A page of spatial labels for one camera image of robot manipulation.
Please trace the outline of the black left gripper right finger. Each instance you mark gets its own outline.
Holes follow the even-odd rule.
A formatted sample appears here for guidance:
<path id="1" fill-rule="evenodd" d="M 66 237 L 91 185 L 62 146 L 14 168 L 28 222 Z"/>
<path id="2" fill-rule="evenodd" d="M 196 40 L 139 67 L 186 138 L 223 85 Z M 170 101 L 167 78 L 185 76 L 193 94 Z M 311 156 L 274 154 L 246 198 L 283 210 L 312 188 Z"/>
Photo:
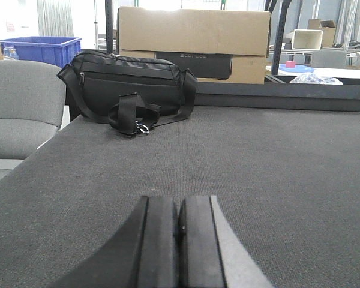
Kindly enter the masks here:
<path id="1" fill-rule="evenodd" d="M 189 196 L 179 215 L 181 287 L 272 287 L 216 196 Z"/>

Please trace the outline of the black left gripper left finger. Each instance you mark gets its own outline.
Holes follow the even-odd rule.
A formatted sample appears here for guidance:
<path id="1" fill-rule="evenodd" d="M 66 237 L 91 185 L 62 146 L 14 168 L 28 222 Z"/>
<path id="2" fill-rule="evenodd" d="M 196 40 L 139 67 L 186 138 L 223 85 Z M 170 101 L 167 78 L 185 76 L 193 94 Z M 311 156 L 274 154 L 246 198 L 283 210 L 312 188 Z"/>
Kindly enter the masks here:
<path id="1" fill-rule="evenodd" d="M 177 287 L 176 233 L 173 200 L 142 196 L 116 233 L 51 287 Z"/>

